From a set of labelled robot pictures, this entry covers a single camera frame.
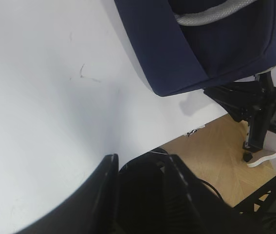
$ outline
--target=gray strap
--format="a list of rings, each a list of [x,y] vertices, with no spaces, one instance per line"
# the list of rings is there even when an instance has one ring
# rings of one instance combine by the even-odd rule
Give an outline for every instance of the gray strap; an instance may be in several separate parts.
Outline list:
[[[209,24],[239,11],[257,0],[227,0],[226,2],[211,7],[205,11],[193,14],[177,15],[178,24],[183,26],[199,26]]]

